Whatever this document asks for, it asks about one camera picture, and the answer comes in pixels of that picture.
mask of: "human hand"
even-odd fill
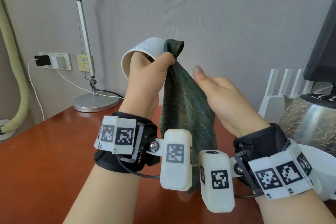
[[[155,61],[142,52],[134,52],[131,59],[129,82],[119,111],[151,119],[159,103],[159,91],[165,82],[167,69],[175,63],[170,52]]]
[[[194,78],[206,94],[210,108],[236,137],[270,126],[229,79],[208,77],[199,66],[194,68]]]

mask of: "silver lamp base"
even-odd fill
[[[117,97],[117,95],[112,93],[104,92],[103,94]],[[73,101],[73,107],[79,112],[101,112],[115,107],[118,103],[119,98],[111,98],[88,93],[75,98]]]

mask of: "wall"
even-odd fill
[[[7,55],[6,46],[0,34],[0,120],[11,120],[16,114],[20,104],[20,91],[15,80],[14,74],[11,70],[9,58]],[[14,135],[27,130],[34,125],[34,120],[31,112],[28,112],[23,124],[16,130]]]
[[[70,53],[63,75],[89,88],[74,0],[4,0],[24,64],[38,52]],[[98,87],[125,93],[120,62],[151,36],[185,41],[180,63],[230,78],[258,108],[271,68],[304,68],[332,0],[83,0]],[[81,90],[55,70],[32,66],[46,116],[71,106]],[[40,119],[34,107],[36,121]]]

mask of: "flexible hose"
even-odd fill
[[[14,118],[0,127],[0,132],[7,133],[11,130],[17,129],[21,126],[23,120],[26,118],[29,109],[29,88],[28,83],[23,72],[23,68],[19,59],[19,52],[16,47],[16,42],[12,28],[9,24],[6,11],[3,7],[2,0],[0,0],[0,30],[2,33],[3,40],[6,45],[6,49],[9,56],[9,62],[16,78],[17,84],[19,85],[21,101],[19,109],[14,116]]]

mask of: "desk surface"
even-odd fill
[[[104,115],[81,113],[72,107],[0,145],[0,222],[59,224],[65,219],[94,166],[93,144]],[[158,125],[161,108],[153,115]],[[218,148],[233,155],[232,139],[216,119]],[[145,167],[159,174],[160,165]],[[234,179],[237,194],[250,188]],[[336,215],[336,201],[326,203]],[[256,201],[237,199],[231,213],[211,213],[200,191],[192,195],[165,190],[158,180],[141,179],[134,215],[138,223],[262,223]]]

